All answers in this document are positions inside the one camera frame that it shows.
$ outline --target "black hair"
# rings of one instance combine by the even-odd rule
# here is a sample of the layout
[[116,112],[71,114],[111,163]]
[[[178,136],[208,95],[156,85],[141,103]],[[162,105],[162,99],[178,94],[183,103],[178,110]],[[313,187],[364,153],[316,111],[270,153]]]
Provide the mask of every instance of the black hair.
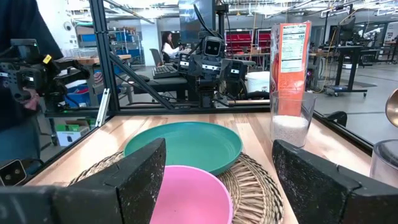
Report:
[[162,48],[161,48],[161,51],[163,51],[163,48],[164,48],[164,44],[165,44],[165,43],[170,44],[170,43],[169,43],[169,40],[168,40],[170,34],[171,34],[170,31],[166,31],[166,32],[164,32],[164,33],[162,34]]

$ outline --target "woven placemat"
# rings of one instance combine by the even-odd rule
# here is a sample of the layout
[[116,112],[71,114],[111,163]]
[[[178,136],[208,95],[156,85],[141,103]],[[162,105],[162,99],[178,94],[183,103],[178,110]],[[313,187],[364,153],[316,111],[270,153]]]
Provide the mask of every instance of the woven placemat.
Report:
[[[123,152],[117,152],[103,159],[83,171],[70,182],[70,185],[109,167],[122,158]],[[284,209],[277,185],[254,159],[241,153],[234,165],[218,178],[231,195],[234,224],[282,223]]]

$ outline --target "white bucket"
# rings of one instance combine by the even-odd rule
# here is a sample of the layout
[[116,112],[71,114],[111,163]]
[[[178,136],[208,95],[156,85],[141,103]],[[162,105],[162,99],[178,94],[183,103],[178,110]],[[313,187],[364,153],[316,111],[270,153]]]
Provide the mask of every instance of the white bucket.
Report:
[[248,93],[254,91],[269,92],[269,72],[249,72],[246,78],[248,80]]

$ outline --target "keyboard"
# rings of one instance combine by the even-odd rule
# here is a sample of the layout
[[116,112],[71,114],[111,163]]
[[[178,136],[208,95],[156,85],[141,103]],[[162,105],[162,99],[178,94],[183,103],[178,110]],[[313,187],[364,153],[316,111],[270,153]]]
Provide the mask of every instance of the keyboard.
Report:
[[177,69],[175,69],[171,65],[160,66],[156,67],[152,71],[154,75],[154,79],[157,78],[172,78],[172,77],[179,77],[180,74],[178,73]]

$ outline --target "person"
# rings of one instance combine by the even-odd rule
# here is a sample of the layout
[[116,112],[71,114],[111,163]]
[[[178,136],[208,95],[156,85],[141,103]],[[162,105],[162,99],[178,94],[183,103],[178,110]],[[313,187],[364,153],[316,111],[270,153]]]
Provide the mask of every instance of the person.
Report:
[[[1,0],[0,34],[1,58],[18,57],[17,49],[7,52],[11,39],[36,39],[40,54],[49,54],[53,59],[63,57],[36,0]],[[39,96],[34,90],[26,90],[31,98],[19,103],[13,99],[6,78],[0,78],[0,161],[40,159],[39,127],[35,117]]]
[[162,35],[162,52],[166,53],[170,58],[174,58],[178,51],[182,50],[182,46],[173,49],[172,33],[167,31]]

